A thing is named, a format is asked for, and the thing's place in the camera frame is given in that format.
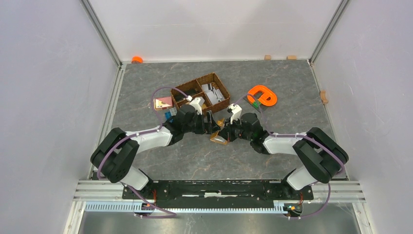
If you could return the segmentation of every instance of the marble table surface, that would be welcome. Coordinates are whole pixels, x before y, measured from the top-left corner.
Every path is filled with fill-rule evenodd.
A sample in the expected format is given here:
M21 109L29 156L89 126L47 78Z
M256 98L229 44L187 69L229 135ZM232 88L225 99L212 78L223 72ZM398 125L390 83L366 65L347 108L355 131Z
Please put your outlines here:
M229 91L231 103L258 84L276 93L277 104L264 111L271 131L287 134L320 127L332 136L316 81L305 60L128 64L112 127L139 131L157 126L159 121L150 108L154 90L175 87L212 72ZM156 97L168 95L165 89ZM244 100L240 106L243 113L255 112ZM215 119L228 116L225 110L214 114ZM172 146L137 154L133 165L152 179L282 179L302 163L293 155L258 154L245 140L221 145L210 141L209 135L186 134Z

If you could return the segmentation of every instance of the wicker basket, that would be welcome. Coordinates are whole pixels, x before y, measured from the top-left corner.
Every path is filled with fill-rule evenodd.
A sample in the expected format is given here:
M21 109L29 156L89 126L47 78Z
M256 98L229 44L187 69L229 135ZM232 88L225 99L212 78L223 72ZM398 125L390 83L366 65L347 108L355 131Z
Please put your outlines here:
M205 93L202 91L202 88L201 88L201 85L209 84L209 83L211 83L213 87L215 87L216 89L219 89L221 91L222 95L225 98L223 101L220 101L215 105L211 104L208 97L205 95ZM203 97L204 100L205 100L204 104L206 105L206 108L204 109L204 112L212 111L213 113L215 113L215 112L223 110L223 109L225 109L229 106L229 97L230 97L229 92L225 88L224 84L222 84L222 82L219 79L219 77L217 76L217 74L215 74L215 73L211 73L211 74L205 75L203 77L193 79L189 82L186 82L184 84L181 84L181 85L177 86L176 88L179 89L179 90L182 90L183 92L194 89L197 93L195 95L192 95L192 97L193 98ZM170 93L172 94L173 104L175 105L175 107L177 109L179 109L179 107L181 107L183 104L188 102L185 99L184 100L179 100L179 101L177 101L175 99L175 97L180 94L178 91L172 89L170 91Z

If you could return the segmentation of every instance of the brown box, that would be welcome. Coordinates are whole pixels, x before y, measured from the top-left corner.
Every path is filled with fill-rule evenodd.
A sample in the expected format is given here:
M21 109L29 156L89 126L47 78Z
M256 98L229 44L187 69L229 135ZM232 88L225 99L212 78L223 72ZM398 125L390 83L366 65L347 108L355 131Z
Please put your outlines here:
M225 98L223 101L218 102L215 105L211 104L208 97L204 94L204 92L201 88L202 84L208 84L208 83L211 83L213 87L215 87L216 89L219 89L221 91L222 95ZM213 113L215 113L215 112L223 110L223 109L225 109L229 106L229 92L225 88L224 84L222 84L222 82L219 79L219 77L217 76L217 74L215 74L215 73L210 73L210 74L205 75L203 77L193 79L189 82L186 82L184 84L181 84L181 85L177 86L176 88L179 89L179 90L182 90L184 93L186 93L185 91L194 89L197 93L195 95L191 95L193 98L203 97L204 100L205 100L204 104L206 105L206 108L203 110L204 113L206 111L212 111ZM175 107L177 109L179 109L179 107L181 107L183 104L188 102L186 99L181 100L181 101L176 101L175 96L180 94L178 91L172 89L170 91L170 93L172 94L173 104L175 105Z

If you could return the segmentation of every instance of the white wall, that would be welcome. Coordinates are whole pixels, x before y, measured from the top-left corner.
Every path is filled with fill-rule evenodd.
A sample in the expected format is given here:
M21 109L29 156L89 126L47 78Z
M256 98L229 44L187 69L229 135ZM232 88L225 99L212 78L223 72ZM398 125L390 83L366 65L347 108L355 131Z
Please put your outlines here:
M379 234L412 233L413 1L351 1L315 72Z
M120 58L307 59L340 0L91 0Z
M62 233L116 66L79 1L0 6L0 233Z

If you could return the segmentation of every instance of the black mounting plate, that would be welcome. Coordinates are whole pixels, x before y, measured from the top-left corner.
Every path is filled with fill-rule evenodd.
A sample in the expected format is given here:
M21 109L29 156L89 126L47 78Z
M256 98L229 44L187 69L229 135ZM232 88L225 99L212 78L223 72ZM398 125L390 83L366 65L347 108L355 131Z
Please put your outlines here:
M146 199L154 199L162 208L273 208L274 200L313 200L311 186L305 186L287 197L283 185L274 180L158 180L141 191ZM130 189L123 199L139 199Z

